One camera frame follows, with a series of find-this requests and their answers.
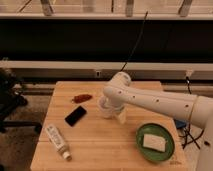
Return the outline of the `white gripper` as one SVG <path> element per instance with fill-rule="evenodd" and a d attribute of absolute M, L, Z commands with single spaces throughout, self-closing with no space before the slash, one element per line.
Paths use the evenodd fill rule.
<path fill-rule="evenodd" d="M 114 117 L 120 124 L 126 123 L 126 111 L 123 104 L 116 104 L 106 96 L 102 96 L 98 101 L 98 107 L 104 117 Z"/>

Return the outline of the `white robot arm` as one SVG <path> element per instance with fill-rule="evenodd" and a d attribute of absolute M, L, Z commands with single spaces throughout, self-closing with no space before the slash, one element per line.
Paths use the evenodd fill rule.
<path fill-rule="evenodd" d="M 105 118 L 119 115 L 128 103 L 168 117 L 189 122 L 204 130 L 203 144 L 196 171 L 213 171 L 213 98 L 204 96 L 142 90 L 130 87 L 125 72 L 116 73 L 103 88 L 99 109 Z"/>

